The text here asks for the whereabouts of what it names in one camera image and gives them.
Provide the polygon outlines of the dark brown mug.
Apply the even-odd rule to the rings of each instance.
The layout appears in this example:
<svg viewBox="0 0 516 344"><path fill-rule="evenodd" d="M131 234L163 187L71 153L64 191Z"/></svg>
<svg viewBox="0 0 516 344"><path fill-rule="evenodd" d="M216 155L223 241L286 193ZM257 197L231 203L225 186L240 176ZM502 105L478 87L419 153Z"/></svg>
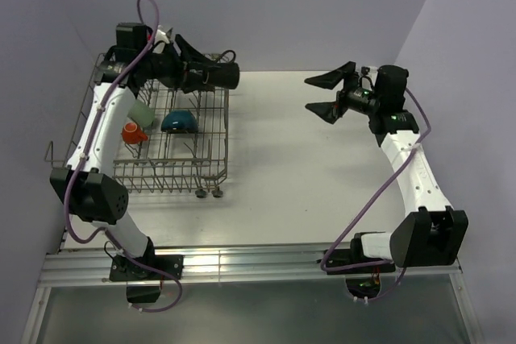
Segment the dark brown mug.
<svg viewBox="0 0 516 344"><path fill-rule="evenodd" d="M202 81L205 85L223 89L236 89L239 85L240 68L232 49L219 54L209 54L203 65Z"/></svg>

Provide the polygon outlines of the dark bowl tan inside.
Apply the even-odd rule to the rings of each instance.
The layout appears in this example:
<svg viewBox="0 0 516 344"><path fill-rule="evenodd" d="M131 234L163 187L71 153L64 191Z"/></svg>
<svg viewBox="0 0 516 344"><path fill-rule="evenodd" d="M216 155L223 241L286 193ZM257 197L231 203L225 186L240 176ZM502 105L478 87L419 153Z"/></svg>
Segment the dark bowl tan inside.
<svg viewBox="0 0 516 344"><path fill-rule="evenodd" d="M195 134L198 121L189 110L173 110L164 117L160 130L168 134Z"/></svg>

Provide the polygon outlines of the pale green cup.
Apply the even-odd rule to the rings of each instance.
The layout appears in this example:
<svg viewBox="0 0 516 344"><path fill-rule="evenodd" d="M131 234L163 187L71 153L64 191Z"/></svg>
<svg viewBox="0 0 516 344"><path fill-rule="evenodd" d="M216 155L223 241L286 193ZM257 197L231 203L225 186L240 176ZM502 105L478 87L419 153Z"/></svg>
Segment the pale green cup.
<svg viewBox="0 0 516 344"><path fill-rule="evenodd" d="M142 128L151 126L155 120L154 111L146 103L140 101L139 99L135 100L127 116L130 120L137 123Z"/></svg>

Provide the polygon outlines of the small red orange cup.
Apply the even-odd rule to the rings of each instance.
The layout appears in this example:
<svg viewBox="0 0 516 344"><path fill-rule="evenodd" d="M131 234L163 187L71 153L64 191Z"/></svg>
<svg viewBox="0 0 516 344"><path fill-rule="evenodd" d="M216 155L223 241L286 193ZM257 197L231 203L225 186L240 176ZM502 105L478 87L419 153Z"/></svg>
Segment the small red orange cup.
<svg viewBox="0 0 516 344"><path fill-rule="evenodd" d="M123 142L129 145L136 145L148 141L148 136L135 122L126 123L122 129L121 136Z"/></svg>

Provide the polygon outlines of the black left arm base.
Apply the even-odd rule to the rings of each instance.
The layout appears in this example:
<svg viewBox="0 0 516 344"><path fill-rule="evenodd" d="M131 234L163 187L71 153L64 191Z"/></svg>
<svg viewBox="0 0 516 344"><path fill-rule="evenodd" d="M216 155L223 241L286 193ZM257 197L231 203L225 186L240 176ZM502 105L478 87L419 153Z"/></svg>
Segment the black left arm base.
<svg viewBox="0 0 516 344"><path fill-rule="evenodd" d="M143 268L131 262L126 257L116 255L110 269L109 281L111 282L136 282L136 281L153 281L153 280L169 280L165 275L173 276L180 279L184 265L183 255L157 255L150 263L144 263L149 266Z"/></svg>

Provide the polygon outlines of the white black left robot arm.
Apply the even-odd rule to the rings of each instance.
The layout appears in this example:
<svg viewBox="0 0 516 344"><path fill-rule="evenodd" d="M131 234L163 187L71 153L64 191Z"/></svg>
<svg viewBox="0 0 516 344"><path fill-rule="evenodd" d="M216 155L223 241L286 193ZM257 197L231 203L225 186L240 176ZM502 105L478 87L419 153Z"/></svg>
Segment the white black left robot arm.
<svg viewBox="0 0 516 344"><path fill-rule="evenodd" d="M129 192L113 177L113 167L123 126L149 81L184 93L234 89L239 66L211 59L159 27L119 23L114 45L94 68L93 98L79 142L50 175L71 239L87 244L104 234L115 248L116 268L139 279L159 271L156 250L129 214Z"/></svg>

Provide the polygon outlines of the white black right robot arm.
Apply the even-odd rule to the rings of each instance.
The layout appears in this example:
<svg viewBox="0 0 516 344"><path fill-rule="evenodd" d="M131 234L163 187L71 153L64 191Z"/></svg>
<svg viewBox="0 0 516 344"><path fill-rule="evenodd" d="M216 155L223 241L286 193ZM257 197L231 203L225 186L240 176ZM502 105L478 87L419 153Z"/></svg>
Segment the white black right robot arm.
<svg viewBox="0 0 516 344"><path fill-rule="evenodd" d="M333 90L332 102L313 102L306 108L324 122L334 124L348 111L368 118L375 136L393 169L392 176L372 195L320 261L326 273L367 271L371 267L434 267L453 264L468 228L467 214L454 209L439 187L422 147L431 127L420 130L415 117L405 108L413 94L408 90L409 72L393 64L378 68L357 68L346 64L305 83ZM365 232L354 236L347 258L337 259L337 246L380 195L397 183L402 194L404 218L392 232Z"/></svg>

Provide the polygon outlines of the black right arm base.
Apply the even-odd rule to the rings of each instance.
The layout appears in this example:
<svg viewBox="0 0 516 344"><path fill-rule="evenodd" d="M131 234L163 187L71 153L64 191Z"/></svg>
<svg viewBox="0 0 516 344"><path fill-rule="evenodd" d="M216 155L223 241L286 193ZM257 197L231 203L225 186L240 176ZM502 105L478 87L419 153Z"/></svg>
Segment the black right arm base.
<svg viewBox="0 0 516 344"><path fill-rule="evenodd" d="M373 273L393 273L396 266L378 258L368 258L362 255L359 248L337 248L327 259L325 272L329 276L355 275Z"/></svg>

